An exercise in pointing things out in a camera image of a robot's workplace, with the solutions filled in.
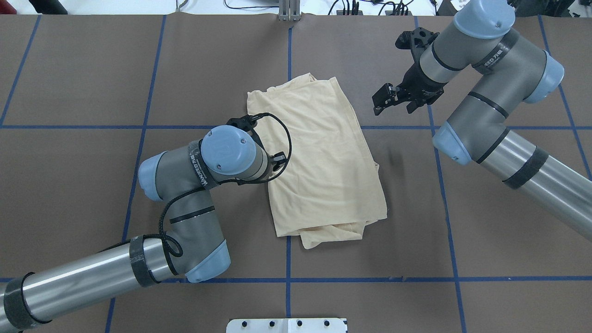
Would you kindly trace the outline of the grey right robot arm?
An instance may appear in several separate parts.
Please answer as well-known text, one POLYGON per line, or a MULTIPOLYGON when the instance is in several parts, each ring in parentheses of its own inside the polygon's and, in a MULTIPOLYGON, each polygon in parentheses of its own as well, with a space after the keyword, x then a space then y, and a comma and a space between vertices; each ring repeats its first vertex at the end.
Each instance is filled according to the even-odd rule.
POLYGON ((406 103, 408 113, 434 104, 444 86, 470 66, 481 74, 433 145, 461 165, 471 161, 522 192, 590 240, 591 181, 505 126, 520 103, 545 99, 564 78, 564 67, 513 28, 515 11, 505 0, 471 0, 444 31, 418 27, 395 45, 413 64, 398 85, 374 93, 374 113, 406 103))

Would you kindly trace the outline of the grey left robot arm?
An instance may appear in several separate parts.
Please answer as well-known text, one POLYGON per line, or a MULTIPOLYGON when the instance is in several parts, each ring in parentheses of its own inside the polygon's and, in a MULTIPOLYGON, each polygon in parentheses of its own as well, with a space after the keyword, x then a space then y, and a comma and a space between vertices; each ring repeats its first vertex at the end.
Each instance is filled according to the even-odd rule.
MULTIPOLYGON (((1 286, 157 232, 164 203, 137 165, 205 129, 2 129, 1 286)), ((285 317, 286 242, 264 185, 212 192, 231 265, 220 282, 164 282, 55 318, 37 333, 223 333, 235 318, 285 317)))

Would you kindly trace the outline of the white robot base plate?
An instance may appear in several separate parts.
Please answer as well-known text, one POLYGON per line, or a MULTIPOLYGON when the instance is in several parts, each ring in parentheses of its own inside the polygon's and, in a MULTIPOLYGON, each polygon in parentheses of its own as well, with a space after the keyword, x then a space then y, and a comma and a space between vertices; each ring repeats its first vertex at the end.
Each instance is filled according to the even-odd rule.
POLYGON ((265 318, 229 321, 227 333, 347 333, 342 318, 265 318))

